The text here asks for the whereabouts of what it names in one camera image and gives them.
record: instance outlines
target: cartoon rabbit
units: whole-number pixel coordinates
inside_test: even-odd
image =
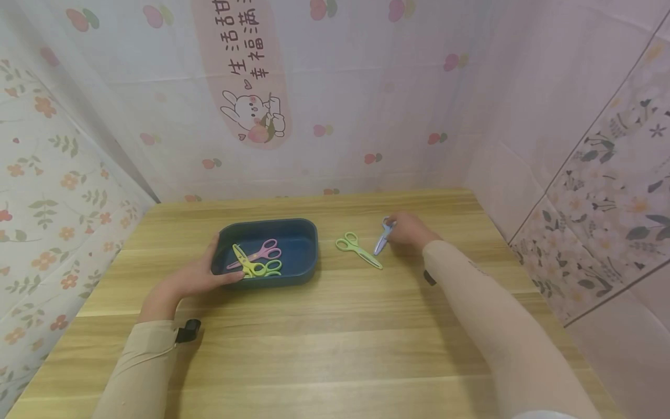
[[[240,96],[229,91],[223,91],[223,97],[230,102],[234,108],[221,106],[221,112],[226,114],[233,121],[237,122],[242,128],[251,131],[257,125],[260,125],[265,117],[265,128],[274,126],[274,135],[284,136],[284,116],[281,114],[280,101],[278,97],[270,94],[269,100],[263,100],[255,95]]]

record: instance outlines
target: black strap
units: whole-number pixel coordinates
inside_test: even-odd
[[[200,320],[197,318],[192,318],[186,321],[184,327],[180,327],[177,331],[176,343],[184,343],[195,341],[198,337],[198,331],[200,330]]]

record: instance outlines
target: pink scissors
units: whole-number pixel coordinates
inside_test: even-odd
[[[281,249],[277,247],[277,240],[275,239],[268,239],[263,244],[261,245],[260,250],[258,250],[256,253],[251,254],[247,256],[249,261],[255,261],[256,259],[277,259],[279,256],[281,256]],[[226,269],[234,269],[236,267],[242,266],[239,261],[231,263],[230,265],[226,266]]]

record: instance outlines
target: hand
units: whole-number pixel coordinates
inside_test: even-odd
[[[244,278],[242,271],[224,275],[212,273],[212,259],[217,247],[218,233],[213,236],[201,257],[168,275],[162,284],[171,288],[179,298],[185,298],[211,291],[222,285],[233,284]]]
[[[414,214],[405,211],[393,213],[386,220],[386,224],[392,225],[394,222],[395,227],[387,237],[389,243],[411,245],[422,251],[431,241],[442,240],[437,233],[426,227],[423,221]]]
[[[225,275],[212,273],[212,259],[218,246],[218,234],[210,242],[204,255],[191,261],[182,269],[165,277],[144,299],[138,323],[155,320],[173,320],[182,298],[211,291],[221,285],[233,284],[241,280],[244,272]]]

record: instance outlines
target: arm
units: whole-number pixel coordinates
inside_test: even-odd
[[[156,285],[144,299],[137,324],[98,401],[93,419],[160,419],[165,414],[168,381],[176,352],[172,325],[177,305],[193,296],[241,280],[242,272],[212,274],[218,244],[212,238],[205,254]]]
[[[503,418],[537,410],[600,417],[561,353],[511,294],[416,216],[396,213],[387,220],[394,221],[389,241],[423,252],[426,270],[491,369]]]

